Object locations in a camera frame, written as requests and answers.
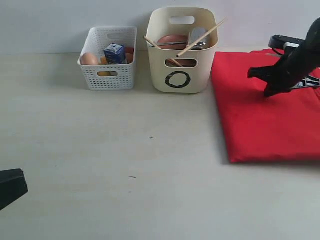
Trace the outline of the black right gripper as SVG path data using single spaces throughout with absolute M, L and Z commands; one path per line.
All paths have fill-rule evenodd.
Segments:
M 271 66 L 251 67 L 247 77 L 267 83 L 263 96 L 289 93 L 291 88 L 318 88 L 320 79 L 311 73 L 320 66 L 320 41 L 304 40 L 301 45 L 285 44 L 284 55 Z

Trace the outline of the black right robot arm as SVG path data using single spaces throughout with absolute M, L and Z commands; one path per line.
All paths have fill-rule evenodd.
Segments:
M 270 66 L 251 67 L 247 77 L 267 83 L 265 97 L 289 93 L 303 88 L 318 88 L 320 80 L 311 73 L 320 67 L 320 20 L 309 28 L 305 40 L 274 35 L 269 41 L 274 52 L 284 50 L 279 60 Z

